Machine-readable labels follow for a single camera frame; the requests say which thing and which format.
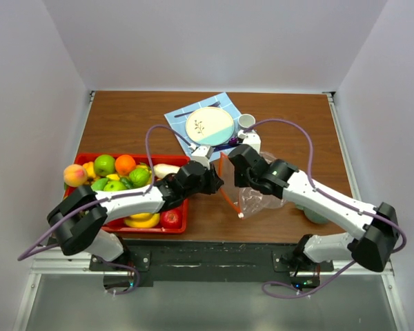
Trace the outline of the clear orange zip top bag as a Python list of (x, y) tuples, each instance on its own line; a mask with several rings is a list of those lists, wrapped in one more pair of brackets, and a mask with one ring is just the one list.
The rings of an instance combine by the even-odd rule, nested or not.
[(252, 188), (238, 188), (234, 180), (235, 168), (225, 153), (220, 154), (218, 175), (224, 181), (219, 192), (240, 219), (246, 219), (265, 209), (283, 208), (287, 201), (264, 195)]

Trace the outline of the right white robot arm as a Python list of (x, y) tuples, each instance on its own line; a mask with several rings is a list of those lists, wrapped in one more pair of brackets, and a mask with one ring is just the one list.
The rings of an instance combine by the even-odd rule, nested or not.
[(310, 180), (286, 161), (266, 161), (248, 145), (235, 148), (228, 158), (235, 168), (237, 187), (292, 202), (343, 229), (341, 234), (303, 236), (291, 257), (298, 269), (308, 271), (323, 261), (352, 259), (367, 270), (384, 270), (400, 237), (394, 207), (352, 199)]

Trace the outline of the white radish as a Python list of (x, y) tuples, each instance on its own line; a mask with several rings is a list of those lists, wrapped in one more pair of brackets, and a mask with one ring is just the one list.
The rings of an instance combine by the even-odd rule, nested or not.
[(169, 174), (176, 174), (178, 173), (179, 169), (179, 166), (166, 163), (158, 163), (153, 166), (153, 171), (158, 179), (163, 179)]

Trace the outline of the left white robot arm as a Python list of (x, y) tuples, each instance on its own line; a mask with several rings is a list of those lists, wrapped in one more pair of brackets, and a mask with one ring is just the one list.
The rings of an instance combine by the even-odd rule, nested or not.
[(77, 188), (47, 216), (61, 251), (66, 256), (87, 252), (103, 259), (113, 270), (123, 270), (129, 254), (121, 240), (103, 225), (134, 214), (157, 214), (179, 207), (194, 194), (214, 194), (224, 184), (213, 164), (189, 161), (147, 188), (96, 192), (89, 185)]

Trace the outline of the green lime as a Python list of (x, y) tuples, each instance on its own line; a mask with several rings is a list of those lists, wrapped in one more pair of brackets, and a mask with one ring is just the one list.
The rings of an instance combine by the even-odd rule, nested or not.
[(128, 177), (134, 188), (141, 188), (149, 182), (150, 172), (147, 168), (135, 168)]

